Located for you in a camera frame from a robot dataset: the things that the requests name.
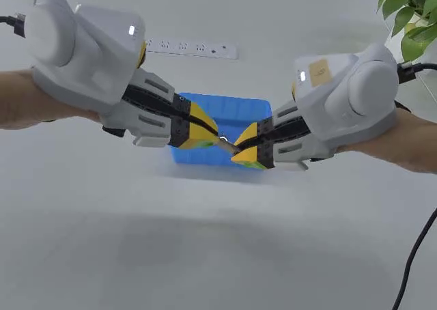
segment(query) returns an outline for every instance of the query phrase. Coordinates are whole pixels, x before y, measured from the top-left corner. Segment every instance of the power strip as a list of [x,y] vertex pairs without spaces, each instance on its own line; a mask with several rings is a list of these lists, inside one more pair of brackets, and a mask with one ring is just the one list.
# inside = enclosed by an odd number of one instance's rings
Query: power strip
[[213,44],[209,42],[193,42],[166,38],[149,38],[147,52],[177,55],[211,57],[215,59],[237,59],[238,49],[228,43]]

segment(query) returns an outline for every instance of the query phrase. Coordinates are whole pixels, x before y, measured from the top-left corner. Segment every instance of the forearm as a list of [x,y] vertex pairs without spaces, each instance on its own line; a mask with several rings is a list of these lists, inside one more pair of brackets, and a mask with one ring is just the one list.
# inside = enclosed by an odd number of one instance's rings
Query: forearm
[[31,72],[0,72],[0,128],[21,129],[66,117],[98,121],[97,114],[56,101],[36,86]]
[[398,110],[398,125],[386,134],[341,151],[363,152],[417,172],[437,173],[437,124]]

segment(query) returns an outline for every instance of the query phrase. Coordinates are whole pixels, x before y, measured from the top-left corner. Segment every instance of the blue plastic box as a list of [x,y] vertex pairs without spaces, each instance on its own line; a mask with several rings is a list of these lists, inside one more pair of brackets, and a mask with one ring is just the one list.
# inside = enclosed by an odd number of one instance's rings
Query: blue plastic box
[[[225,135],[234,143],[242,132],[253,122],[263,120],[272,115],[270,103],[266,100],[252,100],[225,96],[181,93],[181,96],[196,102],[217,123],[218,133]],[[240,167],[231,162],[231,154],[217,146],[179,150],[171,148],[176,163],[190,165],[224,165]]]

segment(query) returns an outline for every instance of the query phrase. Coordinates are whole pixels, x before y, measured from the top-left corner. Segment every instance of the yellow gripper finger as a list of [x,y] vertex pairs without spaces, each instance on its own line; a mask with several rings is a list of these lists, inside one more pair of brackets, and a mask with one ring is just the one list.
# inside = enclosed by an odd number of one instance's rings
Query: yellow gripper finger
[[198,147],[210,147],[219,142],[217,124],[206,115],[198,104],[175,94],[173,107],[189,115],[191,122],[181,117],[171,118],[170,146],[181,150],[190,150]]
[[[240,147],[251,139],[255,139],[259,136],[262,128],[265,124],[268,124],[268,120],[262,122],[252,123],[235,142],[235,146]],[[265,141],[259,145],[249,147],[240,153],[232,157],[232,162],[244,165],[245,167],[255,169],[271,169],[274,168],[273,163],[273,143]]]

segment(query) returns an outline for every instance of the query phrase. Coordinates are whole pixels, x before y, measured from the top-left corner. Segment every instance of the beige sticker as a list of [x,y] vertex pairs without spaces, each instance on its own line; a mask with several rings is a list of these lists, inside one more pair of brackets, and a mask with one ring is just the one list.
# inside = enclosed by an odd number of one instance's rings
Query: beige sticker
[[328,60],[321,59],[309,65],[309,76],[311,77],[311,84],[313,87],[330,83],[333,76],[330,73]]

